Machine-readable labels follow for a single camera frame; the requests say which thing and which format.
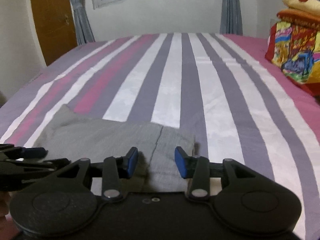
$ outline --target pink stripe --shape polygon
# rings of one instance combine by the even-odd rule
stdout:
[[[68,84],[73,85],[73,82],[75,78],[81,74],[83,74],[85,71],[87,71],[92,65],[96,64],[99,60],[101,60],[106,55],[110,54],[117,48],[119,48],[122,44],[124,44],[126,41],[128,41],[130,38],[122,38],[119,40],[116,40],[103,50],[99,51],[97,54],[93,55],[92,57],[86,59],[84,62],[79,64],[76,68],[74,68],[69,74],[67,74],[65,77],[57,80],[54,85],[49,89],[49,91],[46,93],[45,96],[41,98],[41,100],[37,103],[36,107],[32,109],[28,115],[25,117],[25,119],[21,122],[19,127],[14,131],[14,133],[9,137],[6,142],[17,144],[18,141],[21,139],[21,137],[27,133],[30,132],[30,127],[34,123],[37,117],[41,117],[41,119],[46,114],[45,111],[43,111],[49,104],[56,104],[63,96],[63,94],[59,93],[62,90],[68,89]]]
[[[285,92],[292,98],[298,111],[300,112],[303,119],[309,125],[309,127],[315,133],[318,141],[320,141],[320,107],[316,103],[315,99],[293,85],[281,72],[281,70],[267,61],[264,56],[267,52],[267,40],[257,39],[251,37],[242,37],[237,35],[225,35],[225,37],[232,40],[248,54],[250,54],[255,60],[259,61],[260,64],[265,67],[271,75],[278,81],[283,87]]]
[[[107,68],[103,71],[100,78],[83,96],[74,108],[75,113],[87,114],[91,111],[93,105],[97,102],[103,90],[108,85],[109,81],[116,75],[126,62],[138,51],[139,48],[152,38],[151,35],[144,35],[134,42],[131,46],[125,49],[117,57],[107,64]]]

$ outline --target mattress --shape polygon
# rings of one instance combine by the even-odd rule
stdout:
[[[208,33],[79,46],[0,109],[0,143],[33,146],[63,104],[180,128],[211,162],[233,158],[292,190],[303,206],[295,233],[318,239],[320,107],[264,59],[266,50],[263,39]]]

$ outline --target gray curtain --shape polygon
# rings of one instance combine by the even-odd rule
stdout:
[[[75,27],[78,45],[94,42],[94,37],[84,8],[84,0],[70,0],[75,17]]]
[[[220,33],[242,35],[242,17],[239,0],[222,0]]]

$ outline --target wooden door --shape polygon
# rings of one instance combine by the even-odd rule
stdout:
[[[47,65],[77,46],[69,0],[31,0],[41,50]]]

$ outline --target bed sheet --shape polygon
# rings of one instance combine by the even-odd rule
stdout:
[[[89,117],[180,128],[211,162],[233,158],[292,190],[303,206],[295,233],[317,240],[320,107],[265,60],[266,50],[264,39],[208,33],[77,47],[0,109],[0,143],[33,146],[63,104]]]

